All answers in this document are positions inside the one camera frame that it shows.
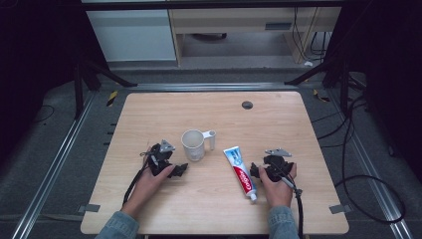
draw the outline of blue denim sleeve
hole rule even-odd
[[[97,239],[128,239],[135,238],[139,223],[129,215],[117,211],[105,224]]]
[[[271,208],[268,225],[270,226],[270,239],[299,239],[292,210],[287,206]]]

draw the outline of black round grommet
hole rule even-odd
[[[242,102],[242,107],[245,110],[250,110],[253,106],[254,104],[252,104],[251,102]]]

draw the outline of white mug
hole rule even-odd
[[[204,140],[209,138],[210,149],[215,147],[215,131],[209,130],[202,132],[198,129],[190,129],[182,136],[182,144],[187,158],[192,161],[199,161],[205,155]]]

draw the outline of mug handle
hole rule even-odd
[[[215,134],[216,132],[214,130],[202,132],[202,135],[204,135],[204,138],[209,138],[211,150],[214,150],[215,148]]]

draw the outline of light wood tabletop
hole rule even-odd
[[[250,110],[242,102],[253,104]],[[205,144],[205,157],[189,161],[182,134],[188,129],[215,130],[215,149]],[[281,147],[298,164],[296,185],[304,192],[304,234],[343,234],[348,223],[338,205],[302,97],[296,92],[142,93],[127,97],[95,186],[81,229],[98,234],[115,211],[142,166],[141,152],[162,139],[176,147],[169,161],[188,162],[181,177],[166,179],[141,211],[140,234],[268,234],[269,206],[262,182],[255,204],[246,197],[223,150],[239,146],[246,167],[263,165],[266,149]],[[292,210],[298,225],[298,204]]]

